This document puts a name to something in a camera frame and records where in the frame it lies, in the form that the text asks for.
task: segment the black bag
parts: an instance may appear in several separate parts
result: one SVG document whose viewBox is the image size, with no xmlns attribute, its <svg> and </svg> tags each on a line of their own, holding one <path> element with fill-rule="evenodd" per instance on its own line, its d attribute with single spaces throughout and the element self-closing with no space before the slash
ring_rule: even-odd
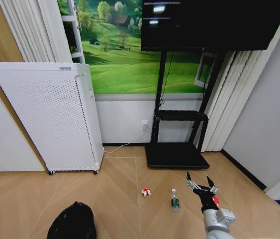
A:
<svg viewBox="0 0 280 239">
<path fill-rule="evenodd" d="M 93 213 L 84 203 L 73 203 L 52 223 L 47 239 L 96 239 Z"/>
</svg>

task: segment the television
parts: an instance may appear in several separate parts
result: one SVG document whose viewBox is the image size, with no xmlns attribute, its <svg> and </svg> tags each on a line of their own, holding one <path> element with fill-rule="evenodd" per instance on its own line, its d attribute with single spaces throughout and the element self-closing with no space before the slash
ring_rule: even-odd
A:
<svg viewBox="0 0 280 239">
<path fill-rule="evenodd" d="M 280 0 L 143 0 L 142 51 L 265 50 Z"/>
</svg>

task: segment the plastic bottle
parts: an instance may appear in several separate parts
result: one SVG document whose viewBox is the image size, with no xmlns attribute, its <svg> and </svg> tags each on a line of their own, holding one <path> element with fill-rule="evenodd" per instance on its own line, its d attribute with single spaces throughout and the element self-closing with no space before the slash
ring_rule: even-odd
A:
<svg viewBox="0 0 280 239">
<path fill-rule="evenodd" d="M 172 199 L 171 204 L 174 212 L 177 212 L 180 209 L 180 202 L 175 196 L 176 190 L 172 189 Z"/>
</svg>

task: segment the tv stand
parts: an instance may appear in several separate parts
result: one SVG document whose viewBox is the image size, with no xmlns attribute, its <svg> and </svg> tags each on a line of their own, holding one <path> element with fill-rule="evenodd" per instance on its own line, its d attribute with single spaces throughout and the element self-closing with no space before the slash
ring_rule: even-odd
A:
<svg viewBox="0 0 280 239">
<path fill-rule="evenodd" d="M 204 114 L 210 95 L 213 91 L 218 73 L 224 61 L 225 52 L 218 52 L 214 67 L 204 94 L 199 111 L 163 111 L 160 110 L 161 92 L 166 62 L 166 51 L 162 51 L 158 86 L 155 98 L 151 142 L 145 146 L 147 164 L 157 168 L 205 169 L 209 164 L 200 154 L 206 134 L 208 117 Z M 158 143 L 160 120 L 194 121 L 188 142 Z M 200 123 L 203 122 L 197 148 L 193 145 Z"/>
</svg>

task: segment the tree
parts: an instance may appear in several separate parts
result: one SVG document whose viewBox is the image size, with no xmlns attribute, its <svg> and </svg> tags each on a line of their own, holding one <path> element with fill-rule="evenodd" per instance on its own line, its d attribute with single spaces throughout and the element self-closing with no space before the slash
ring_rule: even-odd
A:
<svg viewBox="0 0 280 239">
<path fill-rule="evenodd" d="M 115 12 L 115 9 L 113 6 L 110 6 L 107 10 L 106 10 L 106 13 L 110 13 L 113 16 L 116 15 L 116 12 Z"/>
<path fill-rule="evenodd" d="M 103 50 L 106 52 L 108 51 L 110 45 L 110 38 L 108 36 L 104 36 L 102 38 Z"/>
<path fill-rule="evenodd" d="M 78 1 L 78 9 L 80 11 L 89 11 L 90 6 L 89 6 L 89 3 L 87 2 L 87 0 L 79 0 Z"/>
<path fill-rule="evenodd" d="M 138 27 L 139 27 L 139 29 L 141 30 L 141 28 L 142 28 L 142 19 L 141 19 L 141 18 L 140 18 L 140 20 L 139 20 Z"/>
<path fill-rule="evenodd" d="M 70 15 L 66 0 L 57 0 L 60 15 Z"/>
<path fill-rule="evenodd" d="M 133 18 L 131 18 L 131 20 L 130 20 L 130 24 L 128 25 L 128 29 L 129 29 L 129 31 L 134 30 L 134 20 L 133 20 Z"/>
<path fill-rule="evenodd" d="M 70 50 L 70 53 L 74 53 L 74 52 L 78 51 L 78 49 L 75 46 L 70 46 L 69 50 Z"/>
<path fill-rule="evenodd" d="M 120 48 L 124 49 L 128 35 L 125 33 L 125 31 L 120 31 L 119 38 L 120 38 Z"/>
<path fill-rule="evenodd" d="M 105 14 L 104 21 L 106 23 L 112 23 L 112 15 L 111 15 L 111 13 L 106 13 Z"/>
<path fill-rule="evenodd" d="M 106 1 L 99 2 L 97 12 L 99 14 L 100 19 L 105 18 L 106 11 L 110 8 L 109 4 Z"/>
<path fill-rule="evenodd" d="M 127 8 L 126 8 L 126 5 L 122 4 L 120 1 L 117 1 L 114 5 L 114 10 L 117 12 L 117 13 L 126 13 L 127 12 Z"/>
<path fill-rule="evenodd" d="M 94 20 L 89 12 L 79 11 L 81 27 L 87 31 L 94 31 Z"/>
</svg>

